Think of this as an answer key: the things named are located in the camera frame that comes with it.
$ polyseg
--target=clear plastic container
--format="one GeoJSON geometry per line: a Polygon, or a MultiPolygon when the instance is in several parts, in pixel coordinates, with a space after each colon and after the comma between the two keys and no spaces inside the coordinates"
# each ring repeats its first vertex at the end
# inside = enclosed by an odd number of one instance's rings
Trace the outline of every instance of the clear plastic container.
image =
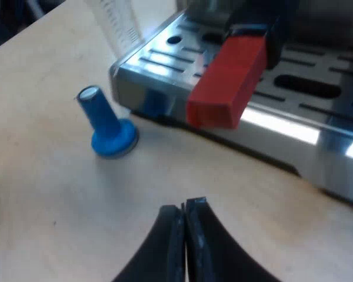
{"type": "Polygon", "coordinates": [[[139,44],[141,33],[129,0],[85,0],[117,58],[139,44]]]}

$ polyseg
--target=table surface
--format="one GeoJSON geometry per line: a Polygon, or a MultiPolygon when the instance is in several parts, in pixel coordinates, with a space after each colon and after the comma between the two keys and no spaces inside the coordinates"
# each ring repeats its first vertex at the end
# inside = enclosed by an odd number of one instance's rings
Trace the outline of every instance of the table surface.
{"type": "MultiPolygon", "coordinates": [[[[144,29],[174,9],[141,2],[144,29]]],[[[353,207],[292,174],[135,116],[137,147],[97,157],[75,97],[90,84],[109,97],[114,60],[78,0],[0,47],[0,281],[110,281],[161,205],[198,196],[281,280],[353,281],[353,207]]]]}

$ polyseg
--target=red block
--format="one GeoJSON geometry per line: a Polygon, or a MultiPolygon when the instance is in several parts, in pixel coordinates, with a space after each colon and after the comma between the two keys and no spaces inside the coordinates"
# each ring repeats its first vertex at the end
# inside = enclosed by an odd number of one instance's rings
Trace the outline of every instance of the red block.
{"type": "Polygon", "coordinates": [[[264,37],[228,38],[188,97],[188,123],[236,128],[266,66],[264,37]]]}

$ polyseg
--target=blue cap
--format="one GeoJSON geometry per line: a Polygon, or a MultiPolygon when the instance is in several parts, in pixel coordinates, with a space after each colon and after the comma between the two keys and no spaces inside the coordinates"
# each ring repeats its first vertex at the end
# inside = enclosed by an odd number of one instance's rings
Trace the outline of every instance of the blue cap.
{"type": "Polygon", "coordinates": [[[118,119],[102,89],[89,86],[77,100],[94,128],[92,148],[105,157],[118,157],[129,152],[137,143],[138,132],[129,119],[118,119]]]}

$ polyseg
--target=drip tray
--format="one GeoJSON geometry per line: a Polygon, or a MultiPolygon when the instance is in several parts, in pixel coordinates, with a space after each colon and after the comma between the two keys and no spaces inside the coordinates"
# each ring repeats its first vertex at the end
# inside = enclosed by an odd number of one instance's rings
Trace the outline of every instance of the drip tray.
{"type": "MultiPolygon", "coordinates": [[[[150,119],[186,123],[188,95],[223,34],[175,16],[112,66],[114,99],[150,119]]],[[[263,73],[238,129],[201,132],[293,167],[353,202],[353,51],[286,44],[280,63],[263,73]]]]}

